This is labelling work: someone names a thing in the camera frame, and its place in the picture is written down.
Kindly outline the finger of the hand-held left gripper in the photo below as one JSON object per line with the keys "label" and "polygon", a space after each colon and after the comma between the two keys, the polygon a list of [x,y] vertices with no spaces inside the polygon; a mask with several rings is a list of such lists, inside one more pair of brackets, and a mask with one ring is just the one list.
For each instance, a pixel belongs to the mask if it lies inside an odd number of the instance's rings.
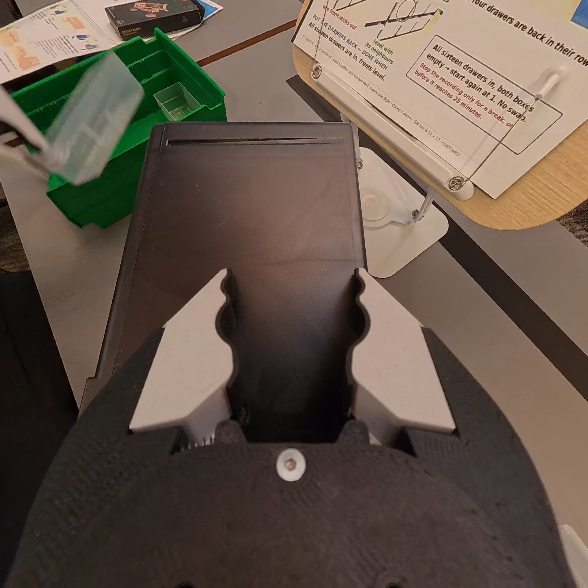
{"label": "finger of the hand-held left gripper", "polygon": [[26,116],[25,112],[1,86],[1,122],[8,125],[23,143],[31,147],[35,153],[48,155],[49,144],[45,136]]}
{"label": "finger of the hand-held left gripper", "polygon": [[50,173],[30,155],[17,148],[1,145],[1,167],[13,168],[48,180]]}

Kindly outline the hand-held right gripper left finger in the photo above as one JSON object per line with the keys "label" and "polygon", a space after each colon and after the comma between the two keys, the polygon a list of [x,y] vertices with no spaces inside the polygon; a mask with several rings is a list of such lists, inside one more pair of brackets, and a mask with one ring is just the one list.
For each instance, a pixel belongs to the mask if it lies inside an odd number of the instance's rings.
{"label": "hand-held right gripper left finger", "polygon": [[133,433],[180,427],[189,442],[214,442],[231,415],[227,387],[235,352],[221,334],[231,307],[229,269],[222,269],[165,326],[129,429]]}

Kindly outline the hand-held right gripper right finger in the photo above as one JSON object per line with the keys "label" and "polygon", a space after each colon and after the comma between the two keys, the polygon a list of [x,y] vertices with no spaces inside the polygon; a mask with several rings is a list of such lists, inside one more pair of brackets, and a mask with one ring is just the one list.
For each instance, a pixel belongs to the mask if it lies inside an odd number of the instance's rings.
{"label": "hand-held right gripper right finger", "polygon": [[364,331],[351,348],[351,414],[371,443],[392,445],[405,427],[451,434],[456,429],[421,323],[357,268],[356,302]]}

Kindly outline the small clear plastic drawer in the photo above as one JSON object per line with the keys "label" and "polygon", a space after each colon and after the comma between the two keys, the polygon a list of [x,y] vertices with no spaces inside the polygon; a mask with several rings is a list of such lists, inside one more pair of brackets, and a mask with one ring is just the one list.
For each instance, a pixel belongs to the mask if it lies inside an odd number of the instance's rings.
{"label": "small clear plastic drawer", "polygon": [[45,169],[79,186],[107,167],[144,97],[141,84],[112,51],[83,74],[46,139]]}
{"label": "small clear plastic drawer", "polygon": [[153,97],[170,122],[179,122],[202,107],[180,82],[154,93]]}

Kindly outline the green plastic bin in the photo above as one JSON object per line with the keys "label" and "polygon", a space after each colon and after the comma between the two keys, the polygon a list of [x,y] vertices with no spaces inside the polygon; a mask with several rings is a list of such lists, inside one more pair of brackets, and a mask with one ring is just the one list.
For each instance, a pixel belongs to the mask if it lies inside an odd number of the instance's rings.
{"label": "green plastic bin", "polygon": [[[80,228],[88,224],[106,228],[133,211],[151,130],[169,122],[154,93],[180,82],[202,105],[180,122],[227,121],[224,91],[158,28],[149,41],[136,37],[111,51],[141,84],[143,100],[99,177],[79,186],[51,173],[47,180],[48,198]],[[83,74],[107,52],[10,93],[11,98],[46,138],[51,123]]]}

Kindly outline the black drawer cabinet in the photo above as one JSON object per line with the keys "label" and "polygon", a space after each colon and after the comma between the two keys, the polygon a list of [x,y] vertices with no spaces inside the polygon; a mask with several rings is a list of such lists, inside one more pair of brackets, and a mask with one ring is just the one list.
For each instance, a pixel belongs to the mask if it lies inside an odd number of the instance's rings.
{"label": "black drawer cabinet", "polygon": [[335,441],[350,409],[348,353],[366,325],[352,148],[344,123],[156,125],[81,412],[228,269],[233,416],[253,442]]}

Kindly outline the folded paper leaflet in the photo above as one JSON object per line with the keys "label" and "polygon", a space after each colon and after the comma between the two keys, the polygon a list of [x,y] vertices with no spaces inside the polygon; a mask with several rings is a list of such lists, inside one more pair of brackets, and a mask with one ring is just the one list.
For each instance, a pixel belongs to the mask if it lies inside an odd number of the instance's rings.
{"label": "folded paper leaflet", "polygon": [[[55,1],[3,26],[1,83],[122,44],[125,41],[110,23],[105,7],[126,2],[130,1]],[[202,24],[223,10],[214,1],[198,2],[205,7]],[[165,34],[177,40],[201,25]]]}

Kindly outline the person's black clothing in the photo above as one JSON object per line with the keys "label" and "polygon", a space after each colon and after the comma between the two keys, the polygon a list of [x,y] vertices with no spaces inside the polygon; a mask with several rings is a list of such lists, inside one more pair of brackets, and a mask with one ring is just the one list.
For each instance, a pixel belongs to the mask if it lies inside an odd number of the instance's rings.
{"label": "person's black clothing", "polygon": [[1,584],[40,484],[77,416],[32,273],[2,273]]}

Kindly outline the small black carton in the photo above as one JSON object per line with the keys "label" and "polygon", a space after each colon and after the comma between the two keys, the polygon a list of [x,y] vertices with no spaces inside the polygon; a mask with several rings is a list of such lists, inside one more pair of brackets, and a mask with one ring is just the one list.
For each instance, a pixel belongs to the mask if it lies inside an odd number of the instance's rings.
{"label": "small black carton", "polygon": [[150,38],[158,28],[164,33],[199,26],[205,7],[198,1],[131,1],[106,6],[105,13],[121,40]]}

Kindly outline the instruction sheet on stand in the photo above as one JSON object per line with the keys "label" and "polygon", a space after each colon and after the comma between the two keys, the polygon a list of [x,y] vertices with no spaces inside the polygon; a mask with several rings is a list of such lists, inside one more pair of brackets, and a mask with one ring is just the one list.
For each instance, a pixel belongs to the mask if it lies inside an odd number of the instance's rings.
{"label": "instruction sheet on stand", "polygon": [[294,44],[293,57],[303,81],[352,125],[367,270],[374,277],[394,275],[446,234],[442,213],[428,212],[437,195],[477,224],[501,230],[547,224],[587,199],[587,121],[493,199]]}

